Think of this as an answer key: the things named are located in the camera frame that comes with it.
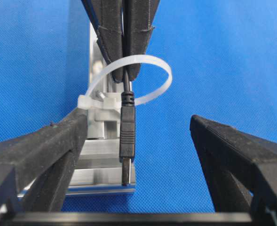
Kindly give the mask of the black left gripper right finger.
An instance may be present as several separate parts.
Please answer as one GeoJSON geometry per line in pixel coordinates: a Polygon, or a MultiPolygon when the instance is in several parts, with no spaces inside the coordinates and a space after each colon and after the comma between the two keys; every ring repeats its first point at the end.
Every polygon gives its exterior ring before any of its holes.
{"type": "Polygon", "coordinates": [[[277,212],[277,143],[198,115],[190,134],[215,211],[277,212]]]}

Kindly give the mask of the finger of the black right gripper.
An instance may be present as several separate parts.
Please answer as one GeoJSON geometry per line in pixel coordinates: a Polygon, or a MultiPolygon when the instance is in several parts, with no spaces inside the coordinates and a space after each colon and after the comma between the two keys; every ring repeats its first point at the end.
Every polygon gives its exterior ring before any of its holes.
{"type": "Polygon", "coordinates": [[[159,3],[159,0],[123,1],[123,56],[146,53],[159,3]]]}
{"type": "Polygon", "coordinates": [[[106,64],[123,57],[122,1],[83,0],[82,4],[97,35],[97,44],[106,64]]]}

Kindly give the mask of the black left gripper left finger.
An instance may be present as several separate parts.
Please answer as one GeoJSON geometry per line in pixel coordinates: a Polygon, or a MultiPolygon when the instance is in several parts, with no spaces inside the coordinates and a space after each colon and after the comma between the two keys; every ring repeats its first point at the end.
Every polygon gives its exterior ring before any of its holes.
{"type": "Polygon", "coordinates": [[[57,124],[0,142],[0,206],[59,211],[86,138],[87,113],[74,109],[57,124]]]}

